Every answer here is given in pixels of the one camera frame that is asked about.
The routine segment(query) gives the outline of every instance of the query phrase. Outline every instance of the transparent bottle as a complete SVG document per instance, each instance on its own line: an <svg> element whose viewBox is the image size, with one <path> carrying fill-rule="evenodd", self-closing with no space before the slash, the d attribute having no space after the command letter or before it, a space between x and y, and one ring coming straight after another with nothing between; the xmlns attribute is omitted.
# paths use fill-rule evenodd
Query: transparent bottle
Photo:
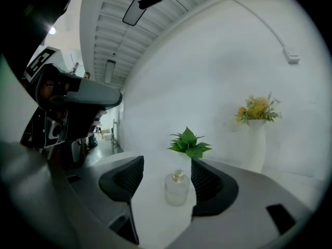
<svg viewBox="0 0 332 249"><path fill-rule="evenodd" d="M182 206L186 203L190 179L182 170L176 170L165 179L165 201L171 206Z"/></svg>

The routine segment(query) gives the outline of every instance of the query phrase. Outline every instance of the wall outlet box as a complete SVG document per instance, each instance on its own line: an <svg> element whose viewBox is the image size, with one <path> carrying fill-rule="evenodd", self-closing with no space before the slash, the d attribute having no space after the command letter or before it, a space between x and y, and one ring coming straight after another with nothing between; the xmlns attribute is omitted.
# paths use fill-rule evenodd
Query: wall outlet box
<svg viewBox="0 0 332 249"><path fill-rule="evenodd" d="M289 64L297 64L300 61L300 56L296 52L296 50L292 47L284 47L282 49L286 60Z"/></svg>

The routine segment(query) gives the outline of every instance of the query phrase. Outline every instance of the gray floor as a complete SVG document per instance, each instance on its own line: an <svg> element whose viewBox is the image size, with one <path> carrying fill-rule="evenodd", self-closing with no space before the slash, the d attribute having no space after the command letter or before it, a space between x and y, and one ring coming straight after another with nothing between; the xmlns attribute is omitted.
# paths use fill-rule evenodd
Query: gray floor
<svg viewBox="0 0 332 249"><path fill-rule="evenodd" d="M98 146L90 150L83 167L92 166L105 157L123 152L121 147L112 146L110 141L103 140L101 134L95 133L94 136L96 137Z"/></svg>

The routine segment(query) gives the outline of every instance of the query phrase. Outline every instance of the vase with yellow flowers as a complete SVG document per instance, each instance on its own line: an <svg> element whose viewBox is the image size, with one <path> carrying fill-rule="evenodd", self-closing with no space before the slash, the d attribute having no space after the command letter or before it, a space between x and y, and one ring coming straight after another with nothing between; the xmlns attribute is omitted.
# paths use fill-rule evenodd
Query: vase with yellow flowers
<svg viewBox="0 0 332 249"><path fill-rule="evenodd" d="M249 125L247 139L247 154L241 164L241 168L260 173L265 161L265 123L274 122L281 118L281 113L276 113L275 108L281 102L268 97L249 96L246 107L238 111L237 122Z"/></svg>

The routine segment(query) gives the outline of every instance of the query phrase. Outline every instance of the bright light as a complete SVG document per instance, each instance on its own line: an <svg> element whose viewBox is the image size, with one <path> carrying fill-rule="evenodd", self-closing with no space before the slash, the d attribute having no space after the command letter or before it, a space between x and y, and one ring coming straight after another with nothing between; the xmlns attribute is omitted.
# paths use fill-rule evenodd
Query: bright light
<svg viewBox="0 0 332 249"><path fill-rule="evenodd" d="M53 35L56 32L57 32L57 30L54 27L52 27L48 33L51 34L51 35Z"/></svg>

